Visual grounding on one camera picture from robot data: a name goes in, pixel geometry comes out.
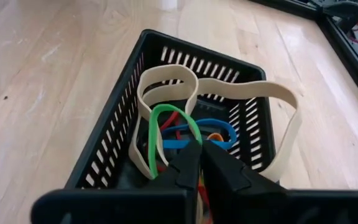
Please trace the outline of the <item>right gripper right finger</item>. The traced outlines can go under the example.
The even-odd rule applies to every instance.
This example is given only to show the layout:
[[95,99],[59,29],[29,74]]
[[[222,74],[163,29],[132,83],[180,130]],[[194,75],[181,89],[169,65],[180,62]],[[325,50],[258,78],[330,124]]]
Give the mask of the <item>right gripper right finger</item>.
[[201,168],[214,224],[358,224],[358,190],[293,190],[204,142]]

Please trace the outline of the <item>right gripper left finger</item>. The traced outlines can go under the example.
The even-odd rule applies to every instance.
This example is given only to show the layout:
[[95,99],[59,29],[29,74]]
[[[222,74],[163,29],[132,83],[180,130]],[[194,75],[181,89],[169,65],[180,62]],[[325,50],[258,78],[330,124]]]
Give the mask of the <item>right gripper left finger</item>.
[[31,224],[196,224],[201,145],[191,141],[140,189],[58,189],[32,206]]

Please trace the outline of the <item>blue rubber band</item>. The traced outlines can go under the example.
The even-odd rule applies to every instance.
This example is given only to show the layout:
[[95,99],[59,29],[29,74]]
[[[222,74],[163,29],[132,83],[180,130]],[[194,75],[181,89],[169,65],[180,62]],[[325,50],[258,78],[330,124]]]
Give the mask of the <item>blue rubber band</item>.
[[[208,140],[212,141],[214,144],[218,145],[220,148],[224,149],[225,151],[229,150],[233,145],[237,142],[237,134],[235,129],[227,122],[221,121],[218,119],[206,118],[206,119],[199,119],[196,120],[196,124],[198,126],[217,126],[218,128],[225,129],[229,134],[229,140],[214,140],[208,138]],[[188,124],[181,124],[178,126],[172,126],[162,131],[162,134],[167,134],[172,131],[181,131],[181,130],[189,130]],[[190,141],[187,139],[164,139],[163,140],[163,148],[164,149],[182,149],[186,147],[186,145]]]

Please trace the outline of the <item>green rubber band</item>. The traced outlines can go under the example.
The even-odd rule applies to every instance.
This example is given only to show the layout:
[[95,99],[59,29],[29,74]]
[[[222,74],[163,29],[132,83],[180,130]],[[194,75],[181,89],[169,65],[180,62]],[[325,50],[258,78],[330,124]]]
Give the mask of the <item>green rubber band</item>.
[[149,119],[148,159],[149,159],[149,169],[152,179],[155,179],[158,176],[157,165],[155,161],[157,141],[160,138],[160,134],[161,134],[160,129],[158,127],[158,117],[160,113],[165,111],[179,112],[186,119],[199,145],[202,145],[203,143],[199,127],[196,124],[195,120],[190,115],[187,115],[184,111],[173,105],[169,105],[169,104],[157,105],[150,112],[150,119]]

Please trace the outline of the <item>dark red rubber band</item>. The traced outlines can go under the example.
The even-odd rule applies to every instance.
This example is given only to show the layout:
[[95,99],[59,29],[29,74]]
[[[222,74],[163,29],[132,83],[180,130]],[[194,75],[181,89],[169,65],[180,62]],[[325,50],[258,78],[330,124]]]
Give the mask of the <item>dark red rubber band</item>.
[[161,125],[160,131],[163,132],[167,128],[169,128],[173,125],[178,126],[179,124],[180,124],[179,112],[174,111],[170,115],[170,117]]

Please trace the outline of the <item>large tan rubber band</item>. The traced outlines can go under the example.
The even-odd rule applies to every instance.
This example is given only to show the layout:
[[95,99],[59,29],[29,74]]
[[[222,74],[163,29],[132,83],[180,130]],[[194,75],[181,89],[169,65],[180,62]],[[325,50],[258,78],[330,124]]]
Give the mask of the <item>large tan rubber band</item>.
[[301,111],[298,107],[298,99],[291,90],[283,85],[269,81],[228,83],[215,78],[199,79],[188,67],[177,64],[162,65],[144,71],[140,76],[138,87],[140,87],[141,95],[143,95],[149,90],[159,86],[175,85],[179,83],[190,85],[199,84],[196,100],[198,95],[203,94],[214,94],[232,100],[273,97],[283,100],[294,107],[295,112],[290,118],[276,156],[273,158],[270,165],[260,172],[260,175],[273,182],[280,180],[287,167],[296,135],[298,134],[302,123]]

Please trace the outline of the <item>black slotted plastic basket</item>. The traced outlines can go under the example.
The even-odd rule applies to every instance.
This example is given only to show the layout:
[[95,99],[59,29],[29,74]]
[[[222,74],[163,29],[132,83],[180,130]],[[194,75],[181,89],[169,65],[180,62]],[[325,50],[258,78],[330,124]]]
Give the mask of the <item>black slotted plastic basket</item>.
[[[193,70],[199,78],[216,78],[229,83],[265,80],[258,66],[228,55],[157,32],[143,30],[113,88],[91,135],[66,183],[68,189],[131,189],[147,183],[147,178],[128,156],[138,126],[136,89],[143,71],[171,63]],[[264,170],[275,155],[272,119],[267,98],[229,100],[208,94],[198,98],[193,116],[221,119],[236,130],[237,142],[230,153],[254,170]]]

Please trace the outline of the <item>black aluminium table frame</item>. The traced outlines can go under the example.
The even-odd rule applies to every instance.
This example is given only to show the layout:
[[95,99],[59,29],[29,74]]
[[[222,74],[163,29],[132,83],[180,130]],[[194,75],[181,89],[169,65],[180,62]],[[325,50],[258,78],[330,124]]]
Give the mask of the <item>black aluminium table frame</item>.
[[315,21],[358,86],[358,0],[251,0]]

